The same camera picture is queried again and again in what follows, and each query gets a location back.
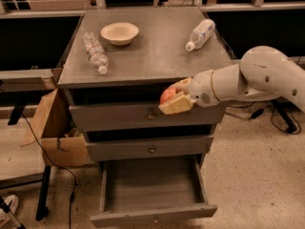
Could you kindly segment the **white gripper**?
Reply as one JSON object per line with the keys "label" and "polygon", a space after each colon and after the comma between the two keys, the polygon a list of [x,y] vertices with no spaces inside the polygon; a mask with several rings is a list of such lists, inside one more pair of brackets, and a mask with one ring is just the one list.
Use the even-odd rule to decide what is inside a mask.
{"label": "white gripper", "polygon": [[176,96],[159,105],[164,115],[173,115],[189,111],[194,103],[200,107],[216,106],[220,103],[214,95],[212,76],[213,70],[208,70],[185,78],[173,84]]}

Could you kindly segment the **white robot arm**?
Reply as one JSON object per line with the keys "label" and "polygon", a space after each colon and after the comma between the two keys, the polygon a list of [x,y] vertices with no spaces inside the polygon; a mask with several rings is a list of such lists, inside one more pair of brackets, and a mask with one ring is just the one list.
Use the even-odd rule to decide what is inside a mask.
{"label": "white robot arm", "polygon": [[248,50],[236,64],[208,70],[172,84],[160,97],[165,115],[224,101],[266,101],[284,97],[305,112],[305,70],[267,46]]}

